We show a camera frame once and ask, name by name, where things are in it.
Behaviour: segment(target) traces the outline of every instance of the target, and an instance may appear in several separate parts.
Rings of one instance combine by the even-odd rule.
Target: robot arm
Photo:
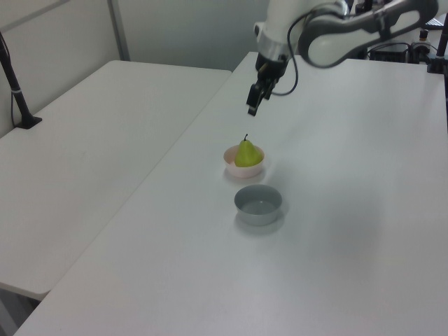
[[[270,98],[293,56],[291,49],[298,47],[315,67],[333,67],[357,50],[421,27],[447,11],[448,0],[393,0],[351,17],[343,0],[271,0],[266,22],[255,24],[258,81],[247,99],[249,113],[254,116],[263,98]],[[303,20],[292,27],[298,18]]]

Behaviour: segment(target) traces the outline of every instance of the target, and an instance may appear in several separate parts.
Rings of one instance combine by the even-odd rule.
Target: pink bowl
[[[255,146],[263,156],[263,159],[260,163],[251,167],[237,167],[235,166],[235,156],[237,156],[238,147],[238,145],[230,147],[224,152],[225,167],[229,174],[241,179],[248,179],[249,177],[258,175],[263,168],[263,161],[265,160],[265,153],[263,152],[263,150],[260,147]]]

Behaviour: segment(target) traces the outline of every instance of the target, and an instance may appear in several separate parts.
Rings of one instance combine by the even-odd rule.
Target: gray bowl
[[[277,219],[282,199],[280,192],[273,187],[255,184],[237,192],[234,201],[243,221],[262,226]]]

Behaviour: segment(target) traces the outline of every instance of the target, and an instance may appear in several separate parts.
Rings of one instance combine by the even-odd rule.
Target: floor
[[[39,301],[0,289],[0,336],[13,336]]]

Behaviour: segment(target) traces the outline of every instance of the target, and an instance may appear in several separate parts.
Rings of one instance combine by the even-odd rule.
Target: green pear
[[[235,156],[235,166],[237,167],[252,167],[263,160],[263,155],[249,140],[246,140],[246,137],[247,134],[239,143],[237,156]]]

